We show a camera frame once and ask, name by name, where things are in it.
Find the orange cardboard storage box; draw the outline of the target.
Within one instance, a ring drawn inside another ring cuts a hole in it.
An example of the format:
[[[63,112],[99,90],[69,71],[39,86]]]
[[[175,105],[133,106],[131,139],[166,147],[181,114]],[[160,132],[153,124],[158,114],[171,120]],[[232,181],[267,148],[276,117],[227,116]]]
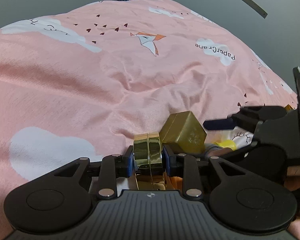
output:
[[[286,111],[292,111],[292,110],[294,110],[294,108],[291,105],[289,105],[289,104],[287,106],[285,106],[284,109]]]

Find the pink carton box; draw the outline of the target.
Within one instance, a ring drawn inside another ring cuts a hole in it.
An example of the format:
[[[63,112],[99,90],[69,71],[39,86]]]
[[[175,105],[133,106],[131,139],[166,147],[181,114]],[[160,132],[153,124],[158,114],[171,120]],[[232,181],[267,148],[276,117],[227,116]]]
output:
[[[207,158],[210,158],[212,156],[219,157],[219,156],[223,156],[225,154],[231,153],[232,151],[233,150],[231,148],[226,147],[226,148],[221,148],[221,149],[218,149],[218,150],[210,151],[210,152],[207,153],[206,156],[207,156]]]

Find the grey wall strip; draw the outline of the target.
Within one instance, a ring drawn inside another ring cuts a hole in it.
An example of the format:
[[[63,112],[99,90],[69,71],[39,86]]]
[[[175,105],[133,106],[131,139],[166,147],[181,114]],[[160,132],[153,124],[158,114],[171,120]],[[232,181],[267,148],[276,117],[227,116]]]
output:
[[[266,18],[268,13],[262,9],[257,3],[253,0],[242,0],[246,5],[251,7],[255,12],[257,12],[262,18]]]

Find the round gold tin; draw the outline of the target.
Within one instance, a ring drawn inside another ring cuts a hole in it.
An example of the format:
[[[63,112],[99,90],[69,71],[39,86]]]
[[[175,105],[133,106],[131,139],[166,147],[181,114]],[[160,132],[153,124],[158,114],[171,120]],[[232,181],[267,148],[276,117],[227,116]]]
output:
[[[133,142],[136,183],[139,190],[164,191],[162,143],[158,132],[137,134]]]

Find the yellow cap bottle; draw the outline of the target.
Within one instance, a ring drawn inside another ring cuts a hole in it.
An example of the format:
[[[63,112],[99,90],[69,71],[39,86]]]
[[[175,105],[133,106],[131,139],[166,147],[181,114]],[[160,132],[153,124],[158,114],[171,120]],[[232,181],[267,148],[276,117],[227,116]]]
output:
[[[224,140],[221,142],[214,142],[214,143],[205,143],[205,154],[208,154],[213,151],[218,151],[223,148],[230,148],[232,151],[237,149],[237,145],[232,140]]]

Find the pink cloud-print bed quilt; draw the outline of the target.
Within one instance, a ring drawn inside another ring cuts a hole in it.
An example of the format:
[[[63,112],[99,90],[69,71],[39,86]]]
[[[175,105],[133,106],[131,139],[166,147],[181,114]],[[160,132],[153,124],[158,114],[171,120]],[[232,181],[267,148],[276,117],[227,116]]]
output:
[[[171,0],[99,1],[0,28],[0,239],[6,195],[74,159],[122,154],[171,113],[203,122],[296,93],[228,30]]]

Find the gold square gift box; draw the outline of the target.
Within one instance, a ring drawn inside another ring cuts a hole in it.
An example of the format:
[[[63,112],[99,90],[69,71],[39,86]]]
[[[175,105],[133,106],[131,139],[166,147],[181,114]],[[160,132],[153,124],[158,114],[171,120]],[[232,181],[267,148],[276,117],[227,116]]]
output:
[[[205,151],[207,134],[192,111],[171,114],[159,135],[174,153],[199,155]]]

